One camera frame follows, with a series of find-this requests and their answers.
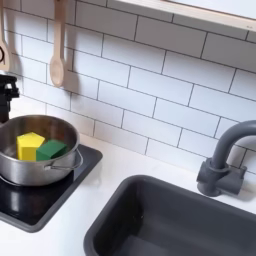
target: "black stovetop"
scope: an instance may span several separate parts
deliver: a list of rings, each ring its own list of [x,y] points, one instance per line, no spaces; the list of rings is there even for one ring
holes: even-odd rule
[[[101,152],[79,145],[81,167],[43,187],[22,187],[0,180],[0,220],[27,232],[41,230],[101,160]]]

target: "black object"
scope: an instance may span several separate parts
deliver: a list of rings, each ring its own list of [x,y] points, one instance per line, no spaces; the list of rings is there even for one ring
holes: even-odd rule
[[[13,98],[19,98],[16,82],[17,78],[14,76],[0,75],[0,123],[9,120],[10,102]]]
[[[84,249],[87,256],[255,256],[256,216],[134,176],[88,230]]]
[[[242,167],[235,172],[227,165],[233,145],[240,139],[256,135],[256,121],[242,122],[228,129],[220,138],[212,158],[203,162],[197,177],[198,190],[209,197],[219,196],[223,191],[238,195],[247,170]]]
[[[57,183],[22,187],[0,180],[0,220],[31,233],[41,230],[102,158],[95,149],[78,149],[83,165]]]

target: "yellow sponge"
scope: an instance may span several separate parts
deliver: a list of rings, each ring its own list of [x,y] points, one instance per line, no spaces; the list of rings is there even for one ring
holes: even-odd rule
[[[44,143],[45,138],[30,132],[17,137],[18,159],[36,161],[36,150]]]

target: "white wall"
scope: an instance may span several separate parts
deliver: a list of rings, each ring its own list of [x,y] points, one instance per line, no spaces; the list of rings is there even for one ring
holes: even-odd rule
[[[59,89],[48,70],[53,1],[6,4],[22,93],[16,112],[63,118],[81,133],[192,171],[227,128],[256,119],[253,33],[113,0],[69,0]],[[255,137],[238,142],[228,162],[247,165],[254,182]]]

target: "countertop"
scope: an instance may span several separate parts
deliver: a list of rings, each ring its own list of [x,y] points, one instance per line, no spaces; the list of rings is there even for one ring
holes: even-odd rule
[[[196,173],[84,135],[81,143],[100,150],[103,160],[40,232],[30,234],[0,222],[1,256],[84,256],[86,231],[118,185],[132,175],[154,176],[197,192]],[[222,195],[217,200],[256,214],[254,196],[242,191],[238,198]]]

